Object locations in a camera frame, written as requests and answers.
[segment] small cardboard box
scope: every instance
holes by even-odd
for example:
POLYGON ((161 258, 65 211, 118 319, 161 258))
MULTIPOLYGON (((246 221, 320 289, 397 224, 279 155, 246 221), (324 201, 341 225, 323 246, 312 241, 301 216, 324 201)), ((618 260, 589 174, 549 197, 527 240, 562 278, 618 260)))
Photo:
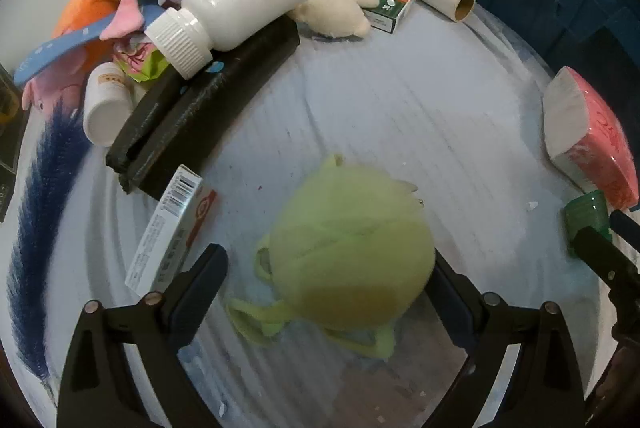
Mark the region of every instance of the small cardboard box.
POLYGON ((129 266, 125 284, 138 296, 164 292, 178 273, 216 193, 180 165, 162 194, 129 266))
POLYGON ((415 0, 380 0, 375 9, 365 9, 364 14, 376 29, 393 34, 406 17, 415 0))

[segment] white ribbed cap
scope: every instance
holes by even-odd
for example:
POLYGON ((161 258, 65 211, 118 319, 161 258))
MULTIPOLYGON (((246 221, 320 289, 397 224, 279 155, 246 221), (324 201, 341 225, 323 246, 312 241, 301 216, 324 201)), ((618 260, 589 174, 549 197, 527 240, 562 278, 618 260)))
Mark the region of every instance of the white ribbed cap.
POLYGON ((193 78, 213 60, 209 37, 184 8, 176 11, 170 7, 149 24, 145 34, 185 80, 193 78))

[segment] white plastic bottle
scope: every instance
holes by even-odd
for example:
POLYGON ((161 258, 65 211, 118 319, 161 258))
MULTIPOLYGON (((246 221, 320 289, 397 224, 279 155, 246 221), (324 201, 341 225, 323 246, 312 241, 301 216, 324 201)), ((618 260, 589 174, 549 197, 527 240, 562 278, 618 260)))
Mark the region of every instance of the white plastic bottle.
POLYGON ((307 0, 182 0, 145 33, 188 80, 212 61, 210 50, 229 51, 307 0))
POLYGON ((98 146, 111 146, 133 112, 126 76, 115 63, 98 65, 84 93, 84 133, 98 146))

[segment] blue feather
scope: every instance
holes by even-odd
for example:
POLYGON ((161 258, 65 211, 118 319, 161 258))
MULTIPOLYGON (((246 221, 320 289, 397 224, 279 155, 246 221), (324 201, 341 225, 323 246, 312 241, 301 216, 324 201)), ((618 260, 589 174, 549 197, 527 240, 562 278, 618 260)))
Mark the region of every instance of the blue feather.
POLYGON ((59 104, 40 137, 18 216, 18 236, 7 277, 18 356, 50 393, 46 359, 45 290, 66 199, 89 151, 82 114, 59 104))

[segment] pink tissue pack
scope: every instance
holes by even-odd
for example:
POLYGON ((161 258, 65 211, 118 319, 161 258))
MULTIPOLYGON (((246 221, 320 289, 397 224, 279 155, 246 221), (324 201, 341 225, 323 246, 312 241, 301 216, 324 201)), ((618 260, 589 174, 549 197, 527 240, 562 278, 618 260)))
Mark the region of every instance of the pink tissue pack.
POLYGON ((638 177, 622 126, 609 105, 572 68, 543 95, 546 150, 583 191, 601 189, 620 210, 638 203, 638 177))

